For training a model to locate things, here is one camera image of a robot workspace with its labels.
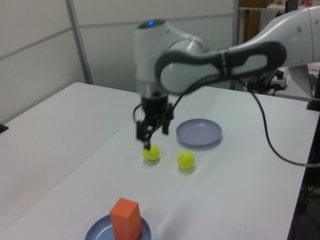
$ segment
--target plate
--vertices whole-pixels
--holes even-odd
[[[146,220],[141,217],[142,233],[137,240],[151,240],[151,230]],[[84,240],[115,240],[110,215],[99,219],[87,232]]]
[[[218,143],[222,129],[209,119],[196,118],[184,121],[176,128],[177,139],[192,147],[206,147]]]

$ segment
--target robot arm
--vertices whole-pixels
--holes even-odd
[[[137,122],[137,138],[149,149],[156,129],[162,126],[168,134],[173,119],[168,94],[185,94],[206,76],[223,81],[320,61],[319,21],[320,6],[293,11],[272,20],[250,41],[218,51],[164,20],[143,23],[134,39],[137,90],[145,112]]]

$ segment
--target white table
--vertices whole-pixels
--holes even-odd
[[[319,113],[306,110],[303,101],[258,98],[275,148],[305,163]],[[128,105],[138,102],[127,99]],[[186,148],[177,143],[175,129],[192,118],[220,124],[223,141],[214,148],[191,148],[196,167],[186,173],[178,170],[176,158]],[[250,94],[204,87],[182,99],[170,131],[169,136],[154,134],[161,159],[147,164],[129,120],[0,239],[84,239],[119,197],[139,202],[153,240],[287,239],[305,169],[271,151]]]
[[[136,93],[75,83],[5,124],[0,233],[127,123],[138,101]]]

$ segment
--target orange cube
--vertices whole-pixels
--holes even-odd
[[[137,240],[142,233],[139,204],[120,197],[110,211],[114,238]]]

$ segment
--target yellow ball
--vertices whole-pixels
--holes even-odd
[[[177,162],[180,168],[190,169],[195,164],[195,156],[189,151],[182,151],[178,155]]]
[[[159,148],[156,145],[151,144],[150,150],[144,148],[143,152],[142,152],[142,155],[146,160],[154,161],[154,160],[157,160],[159,158],[160,151],[159,151]]]

